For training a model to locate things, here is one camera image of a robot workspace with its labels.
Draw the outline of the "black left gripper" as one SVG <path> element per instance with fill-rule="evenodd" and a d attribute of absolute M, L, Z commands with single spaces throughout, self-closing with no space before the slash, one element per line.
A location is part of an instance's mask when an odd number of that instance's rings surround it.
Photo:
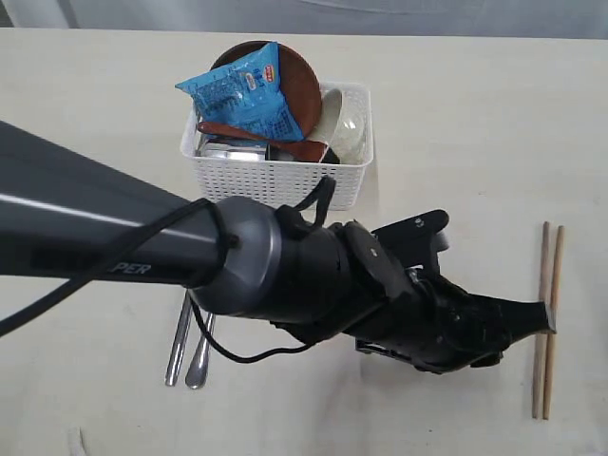
<path fill-rule="evenodd" d="M 353 327 L 355 349 L 443 374 L 498 364 L 513 343 L 553 329 L 543 301 L 485 299 L 438 277 L 415 279 Z"/>

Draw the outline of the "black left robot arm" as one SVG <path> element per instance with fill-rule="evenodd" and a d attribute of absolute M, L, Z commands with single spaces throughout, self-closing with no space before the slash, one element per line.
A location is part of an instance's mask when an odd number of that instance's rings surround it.
<path fill-rule="evenodd" d="M 60 285 L 4 318 L 25 326 L 95 280 L 182 286 L 195 316 L 265 320 L 301 351 L 339 334 L 443 374 L 498 364 L 553 333 L 543 301 L 472 294 L 440 272 L 442 210 L 368 230 L 326 221 L 335 182 L 296 205 L 190 201 L 12 124 L 1 126 L 1 272 Z"/>

